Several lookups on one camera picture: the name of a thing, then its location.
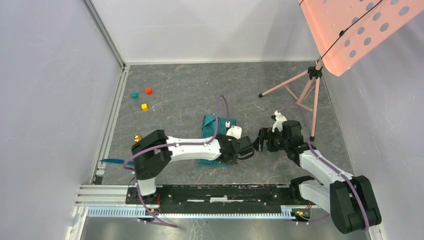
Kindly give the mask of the teal cloth napkin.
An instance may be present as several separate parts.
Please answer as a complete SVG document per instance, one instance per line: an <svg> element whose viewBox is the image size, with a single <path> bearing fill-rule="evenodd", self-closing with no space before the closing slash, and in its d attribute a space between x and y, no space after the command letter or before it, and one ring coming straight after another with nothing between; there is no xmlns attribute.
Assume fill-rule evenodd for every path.
<svg viewBox="0 0 424 240"><path fill-rule="evenodd" d="M201 128L201 137L202 138L208 138L212 137L214 135L216 129L216 118L215 115L204 115L203 122L202 122L202 128ZM227 127L226 127L226 118L225 117L219 117L218 118L218 134L225 135L227 133ZM210 161L207 159L198 159L197 163L200 166L215 166L215 167L226 167L227 163L221 163L218 161Z"/></svg>

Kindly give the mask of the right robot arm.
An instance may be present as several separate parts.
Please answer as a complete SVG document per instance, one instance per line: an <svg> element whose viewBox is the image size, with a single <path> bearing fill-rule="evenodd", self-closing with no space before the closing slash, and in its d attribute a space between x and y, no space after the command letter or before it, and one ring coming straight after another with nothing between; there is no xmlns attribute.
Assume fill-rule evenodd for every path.
<svg viewBox="0 0 424 240"><path fill-rule="evenodd" d="M326 211L335 227L348 234L382 223L382 215L370 180L355 176L326 159L304 140L299 121L287 120L276 127L262 127L253 143L262 152L284 151L289 160L310 174L294 178L289 199L295 204L310 201Z"/></svg>

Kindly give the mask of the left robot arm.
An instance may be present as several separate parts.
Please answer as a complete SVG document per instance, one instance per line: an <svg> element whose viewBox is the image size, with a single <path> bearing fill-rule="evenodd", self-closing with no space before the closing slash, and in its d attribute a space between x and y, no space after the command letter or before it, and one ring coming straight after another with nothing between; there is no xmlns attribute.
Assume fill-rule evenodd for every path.
<svg viewBox="0 0 424 240"><path fill-rule="evenodd" d="M233 163L254 155L255 148L248 136L235 137L218 133L207 138L183 139L166 136L158 129L131 146L138 197L145 204L157 198L156 177L169 163L203 159Z"/></svg>

